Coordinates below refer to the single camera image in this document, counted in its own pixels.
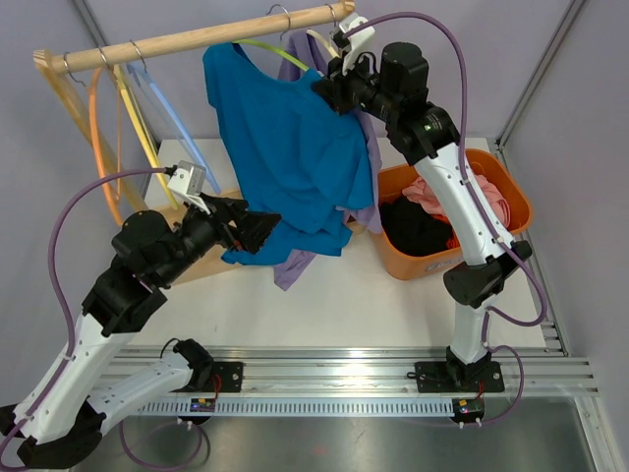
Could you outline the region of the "blue t shirt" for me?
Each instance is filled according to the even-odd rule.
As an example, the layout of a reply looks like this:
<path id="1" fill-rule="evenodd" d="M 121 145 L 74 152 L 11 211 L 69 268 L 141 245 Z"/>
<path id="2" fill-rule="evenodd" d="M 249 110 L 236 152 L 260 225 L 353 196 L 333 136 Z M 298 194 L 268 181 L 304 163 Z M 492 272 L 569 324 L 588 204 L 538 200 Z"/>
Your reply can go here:
<path id="1" fill-rule="evenodd" d="M 295 82 L 273 79 L 262 72 L 238 43 L 209 47 L 202 57 L 209 104 L 215 109 L 221 140 L 235 170 L 240 190 L 252 211 L 275 212 L 281 220 L 257 254 L 230 251 L 228 264 L 275 266 L 294 249 L 337 257 L 349 236 L 332 229 L 329 214 L 337 207 L 360 209 L 372 202 L 372 174 L 367 171 L 367 201 L 354 203 L 341 192 L 325 192 L 315 182 L 308 157 L 318 157 L 316 138 L 349 132 L 335 113 L 311 89 L 319 81 L 307 70 Z"/>

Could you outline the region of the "green clothes hanger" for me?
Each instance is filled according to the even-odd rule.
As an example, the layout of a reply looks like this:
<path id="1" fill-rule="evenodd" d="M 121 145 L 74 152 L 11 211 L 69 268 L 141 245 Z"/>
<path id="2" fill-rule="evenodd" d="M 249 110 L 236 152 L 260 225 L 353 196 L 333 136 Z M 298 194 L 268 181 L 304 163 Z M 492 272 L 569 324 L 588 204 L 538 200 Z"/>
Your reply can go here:
<path id="1" fill-rule="evenodd" d="M 281 9 L 287 18 L 290 17 L 290 12 L 279 3 L 271 5 L 265 14 L 270 15 L 275 8 Z M 292 18 L 288 18 L 287 25 L 288 27 L 293 25 Z M 324 71 L 322 72 L 321 68 L 325 69 L 326 67 L 325 58 L 321 55 L 321 51 L 316 43 L 316 40 L 308 35 L 308 31 L 306 29 L 293 31 L 289 35 L 286 44 L 284 44 L 284 49 L 255 39 L 243 39 L 233 42 L 264 49 L 270 53 L 280 56 L 282 60 L 288 61 L 288 63 L 290 63 L 289 65 L 293 65 L 298 68 L 298 79 L 300 77 L 299 70 L 306 72 L 307 70 L 312 69 L 315 70 L 320 77 L 322 77 Z M 293 72 L 290 71 L 290 67 L 284 63 L 280 65 L 278 78 L 284 78 L 289 81 L 297 80 L 294 79 Z"/>

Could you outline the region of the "pink t shirt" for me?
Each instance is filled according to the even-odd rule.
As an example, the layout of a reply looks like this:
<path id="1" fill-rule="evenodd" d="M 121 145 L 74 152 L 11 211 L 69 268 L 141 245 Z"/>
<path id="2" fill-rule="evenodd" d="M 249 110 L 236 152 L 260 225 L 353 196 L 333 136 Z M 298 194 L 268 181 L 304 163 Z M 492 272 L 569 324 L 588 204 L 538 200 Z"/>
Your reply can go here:
<path id="1" fill-rule="evenodd" d="M 489 203 L 491 211 L 500 224 L 507 228 L 511 220 L 509 203 L 497 187 L 490 183 L 485 176 L 475 175 L 475 178 Z M 463 204 L 469 203 L 472 205 L 473 213 L 478 211 L 466 188 L 461 188 L 456 192 L 456 200 L 453 197 L 447 197 L 447 205 L 443 206 L 441 200 L 437 198 L 437 195 L 421 176 L 417 177 L 409 187 L 402 190 L 402 196 L 411 203 L 419 204 L 426 213 L 443 221 L 450 215 L 449 210 L 460 208 L 461 198 Z"/>

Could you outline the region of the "black t shirt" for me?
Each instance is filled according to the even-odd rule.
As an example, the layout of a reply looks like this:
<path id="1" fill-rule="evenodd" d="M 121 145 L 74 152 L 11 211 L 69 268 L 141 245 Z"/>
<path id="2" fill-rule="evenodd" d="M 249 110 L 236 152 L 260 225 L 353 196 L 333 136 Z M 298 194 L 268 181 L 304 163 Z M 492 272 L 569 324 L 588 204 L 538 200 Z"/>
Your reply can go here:
<path id="1" fill-rule="evenodd" d="M 399 197 L 379 207 L 383 230 L 395 249 L 412 257 L 426 257 L 449 250 L 452 226 L 426 213 L 419 204 Z"/>

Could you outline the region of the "yellow clothes hanger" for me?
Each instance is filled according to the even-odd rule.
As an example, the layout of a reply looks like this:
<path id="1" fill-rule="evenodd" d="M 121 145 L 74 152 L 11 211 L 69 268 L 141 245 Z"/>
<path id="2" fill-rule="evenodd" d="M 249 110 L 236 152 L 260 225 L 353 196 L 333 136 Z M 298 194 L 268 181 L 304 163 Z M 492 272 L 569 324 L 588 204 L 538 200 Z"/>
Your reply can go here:
<path id="1" fill-rule="evenodd" d="M 115 80 L 118 93 L 125 105 L 130 121 L 134 127 L 136 135 L 142 146 L 145 157 L 151 167 L 160 167 L 161 163 L 157 157 L 156 144 L 153 141 L 148 126 L 143 119 L 141 108 L 133 92 L 132 86 L 128 82 L 126 73 L 119 65 L 113 66 L 108 62 L 104 51 L 98 48 L 104 65 L 111 71 L 111 75 Z"/>

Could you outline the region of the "light blue clothes hanger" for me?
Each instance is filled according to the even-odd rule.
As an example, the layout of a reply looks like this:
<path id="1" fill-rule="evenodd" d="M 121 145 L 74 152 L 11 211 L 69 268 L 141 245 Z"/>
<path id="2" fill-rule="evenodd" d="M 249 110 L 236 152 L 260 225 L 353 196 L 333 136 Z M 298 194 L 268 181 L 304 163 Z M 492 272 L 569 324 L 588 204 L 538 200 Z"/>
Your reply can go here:
<path id="1" fill-rule="evenodd" d="M 161 120 L 169 128 L 169 130 L 182 146 L 184 151 L 188 154 L 188 156 L 193 160 L 195 164 L 200 165 L 205 170 L 205 180 L 210 184 L 212 190 L 216 194 L 221 194 L 222 189 L 217 182 L 217 179 L 215 178 L 214 173 L 208 165 L 205 157 L 201 153 L 198 145 L 191 137 L 183 121 L 181 120 L 173 106 L 170 104 L 168 99 L 165 97 L 160 87 L 156 84 L 151 75 L 148 73 L 147 66 L 141 50 L 133 40 L 130 40 L 130 43 L 134 47 L 140 61 L 142 62 L 142 66 L 138 67 L 129 62 L 127 64 L 128 73 L 135 80 L 146 100 L 157 111 Z"/>

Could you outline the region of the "orange t shirt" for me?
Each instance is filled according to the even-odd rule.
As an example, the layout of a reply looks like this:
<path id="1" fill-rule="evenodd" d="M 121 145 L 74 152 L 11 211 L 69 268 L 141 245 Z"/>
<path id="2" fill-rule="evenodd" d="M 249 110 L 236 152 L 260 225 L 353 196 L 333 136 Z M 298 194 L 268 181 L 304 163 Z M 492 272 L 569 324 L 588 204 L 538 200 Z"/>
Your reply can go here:
<path id="1" fill-rule="evenodd" d="M 448 249 L 454 249 L 460 246 L 460 242 L 459 239 L 457 238 L 456 235 L 453 235 L 451 238 L 449 238 L 446 242 L 446 246 Z"/>

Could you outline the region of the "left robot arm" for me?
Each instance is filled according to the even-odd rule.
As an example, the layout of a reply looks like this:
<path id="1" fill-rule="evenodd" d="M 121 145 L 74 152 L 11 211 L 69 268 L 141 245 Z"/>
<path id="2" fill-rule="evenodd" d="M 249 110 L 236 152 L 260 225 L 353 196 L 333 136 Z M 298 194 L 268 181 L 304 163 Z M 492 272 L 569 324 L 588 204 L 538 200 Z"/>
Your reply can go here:
<path id="1" fill-rule="evenodd" d="M 210 249 L 257 253 L 281 217 L 250 211 L 244 200 L 202 196 L 169 224 L 156 210 L 127 218 L 113 238 L 110 267 L 95 281 L 77 319 L 75 343 L 51 366 L 27 399 L 1 409 L 1 431 L 22 443 L 27 469 L 68 469 L 85 460 L 126 417 L 170 391 L 219 385 L 212 356 L 184 339 L 153 365 L 113 386 L 95 383 L 119 351 L 167 301 L 169 289 Z"/>

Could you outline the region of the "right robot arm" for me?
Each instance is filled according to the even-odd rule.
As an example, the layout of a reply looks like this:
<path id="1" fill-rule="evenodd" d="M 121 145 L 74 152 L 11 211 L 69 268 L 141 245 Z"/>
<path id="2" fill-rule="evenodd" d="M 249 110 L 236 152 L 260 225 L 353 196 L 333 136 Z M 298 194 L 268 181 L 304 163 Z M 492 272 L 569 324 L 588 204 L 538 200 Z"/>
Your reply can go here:
<path id="1" fill-rule="evenodd" d="M 359 108 L 385 125 L 387 138 L 435 193 L 461 245 L 463 261 L 443 275 L 455 302 L 454 334 L 444 360 L 418 362 L 409 378 L 421 393 L 503 392 L 487 342 L 487 311 L 506 280 L 529 258 L 486 201 L 448 113 L 429 101 L 429 63 L 421 49 L 393 42 L 373 55 L 345 45 L 313 89 L 345 114 Z"/>

